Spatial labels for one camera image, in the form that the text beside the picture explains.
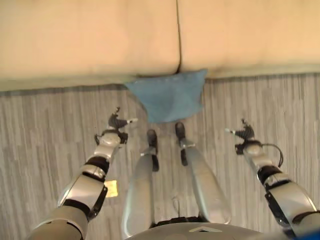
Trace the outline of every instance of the blue towel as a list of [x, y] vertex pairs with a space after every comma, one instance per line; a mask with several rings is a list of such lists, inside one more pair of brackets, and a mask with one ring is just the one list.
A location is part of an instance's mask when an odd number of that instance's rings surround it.
[[144, 105], [150, 123], [166, 123], [187, 118], [201, 110], [200, 97], [206, 74], [204, 69], [140, 78], [125, 85]]

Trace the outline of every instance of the beige sofa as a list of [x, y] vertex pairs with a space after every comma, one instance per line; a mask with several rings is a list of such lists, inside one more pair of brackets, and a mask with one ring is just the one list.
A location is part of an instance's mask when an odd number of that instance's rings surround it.
[[320, 72], [320, 0], [1, 0], [0, 91]]

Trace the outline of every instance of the black joint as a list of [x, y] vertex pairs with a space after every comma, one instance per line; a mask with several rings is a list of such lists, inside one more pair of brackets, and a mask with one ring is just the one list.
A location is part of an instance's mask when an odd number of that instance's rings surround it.
[[257, 144], [260, 147], [262, 147], [261, 142], [259, 142], [258, 140], [244, 140], [243, 143], [240, 144], [236, 144], [235, 145], [235, 152], [237, 155], [243, 155], [244, 154], [244, 149], [248, 146], [248, 145], [253, 145], [253, 144]]
[[99, 195], [98, 199], [96, 200], [92, 210], [90, 211], [90, 213], [88, 215], [89, 220], [92, 220], [96, 216], [98, 216], [98, 214], [104, 204], [107, 193], [108, 193], [108, 188], [106, 186], [104, 186], [102, 191], [100, 192], [100, 195]]
[[69, 222], [69, 221], [68, 221], [66, 224], [68, 224], [68, 225], [70, 225], [70, 226], [74, 227], [75, 229], [77, 229], [77, 230], [78, 230], [78, 232], [81, 234], [81, 240], [83, 240], [82, 233], [81, 233], [80, 229], [79, 229], [76, 225], [72, 224], [72, 223], [71, 223], [71, 222]]
[[152, 171], [158, 172], [159, 171], [159, 160], [157, 155], [152, 155]]
[[100, 140], [99, 140], [99, 135], [98, 134], [95, 134], [94, 135], [94, 141], [95, 141], [95, 144], [98, 146], [100, 144]]
[[63, 206], [69, 206], [69, 207], [79, 209], [84, 213], [84, 215], [86, 216], [86, 219], [87, 220], [89, 219], [90, 208], [84, 203], [76, 200], [72, 200], [72, 199], [67, 199], [64, 201]]
[[250, 125], [244, 126], [244, 130], [235, 131], [235, 135], [244, 140], [248, 140], [255, 137], [255, 132]]
[[182, 149], [180, 152], [181, 163], [184, 167], [188, 166], [187, 153], [185, 149]]
[[106, 177], [100, 178], [100, 177], [98, 177], [98, 176], [96, 176], [96, 175], [93, 175], [93, 174], [91, 174], [91, 173], [88, 173], [88, 172], [83, 172], [82, 175], [87, 176], [87, 177], [89, 177], [89, 178], [92, 178], [92, 179], [94, 179], [94, 180], [97, 180], [97, 181], [99, 181], [99, 182], [101, 182], [101, 183], [104, 183], [105, 180], [106, 180]]
[[285, 229], [283, 230], [283, 233], [289, 238], [289, 239], [294, 239], [296, 237], [295, 232], [292, 229]]
[[178, 223], [208, 223], [208, 221], [200, 216], [190, 216], [190, 217], [175, 217], [170, 220], [160, 221], [158, 223], [152, 223], [150, 228], [155, 228], [158, 226], [168, 225], [168, 224], [178, 224]]
[[127, 120], [118, 119], [117, 114], [112, 114], [112, 116], [108, 120], [108, 124], [110, 127], [113, 127], [116, 130], [118, 130], [126, 126], [128, 122]]
[[268, 177], [279, 173], [282, 173], [282, 171], [280, 171], [279, 168], [273, 165], [268, 165], [260, 168], [257, 175], [261, 184], [264, 185]]
[[277, 223], [282, 227], [288, 227], [289, 221], [271, 192], [267, 191], [264, 197]]
[[101, 168], [105, 174], [108, 173], [110, 167], [110, 163], [103, 156], [93, 156], [85, 163], [85, 165], [94, 165]]
[[320, 211], [307, 211], [307, 212], [304, 212], [304, 213], [301, 213], [297, 216], [294, 217], [294, 219], [292, 220], [292, 223], [293, 224], [299, 224], [306, 216], [309, 216], [311, 214], [319, 214]]
[[269, 191], [271, 189], [274, 189], [276, 187], [282, 186], [282, 185], [290, 183], [290, 182], [291, 182], [290, 180], [282, 180], [282, 181], [278, 181], [278, 182], [272, 184], [271, 186], [265, 185], [264, 188], [266, 191]]
[[128, 141], [128, 134], [125, 132], [120, 132], [118, 129], [107, 129], [104, 130], [101, 134], [101, 136], [105, 135], [105, 134], [109, 134], [109, 133], [114, 133], [117, 134], [118, 137], [120, 138], [120, 144], [126, 144]]

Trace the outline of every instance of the gray wooden floor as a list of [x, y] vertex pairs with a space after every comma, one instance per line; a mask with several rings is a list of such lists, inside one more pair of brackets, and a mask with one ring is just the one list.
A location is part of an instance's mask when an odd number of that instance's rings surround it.
[[[252, 123], [256, 137], [279, 145], [282, 169], [307, 189], [319, 206], [320, 75], [207, 80], [203, 111], [183, 122], [187, 135], [204, 154], [229, 199], [232, 224], [270, 232], [278, 226], [264, 201], [264, 192], [225, 127]], [[89, 157], [93, 135], [102, 131], [116, 106], [126, 118], [129, 141], [111, 166], [119, 195], [107, 198], [90, 223], [87, 239], [120, 239], [122, 205], [129, 178], [146, 147], [145, 134], [159, 137], [160, 172], [154, 174], [157, 221], [198, 213], [191, 180], [181, 165], [174, 124], [148, 124], [137, 99], [122, 86], [73, 87], [0, 93], [0, 239], [24, 238], [56, 205], [59, 193]], [[278, 161], [276, 151], [269, 153]]]

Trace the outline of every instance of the black wire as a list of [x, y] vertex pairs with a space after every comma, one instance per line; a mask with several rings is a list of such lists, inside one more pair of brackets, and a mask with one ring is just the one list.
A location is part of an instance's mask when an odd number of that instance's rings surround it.
[[277, 145], [272, 144], [272, 143], [264, 143], [264, 144], [262, 144], [262, 146], [271, 146], [271, 147], [274, 147], [279, 150], [280, 159], [279, 159], [279, 163], [278, 163], [278, 168], [280, 168], [282, 166], [282, 164], [284, 163], [284, 154], [282, 153], [281, 149]]
[[99, 138], [101, 138], [100, 135], [98, 135], [98, 134], [95, 134], [95, 135], [94, 135], [94, 140], [95, 140], [95, 143], [96, 143], [97, 146], [100, 144]]

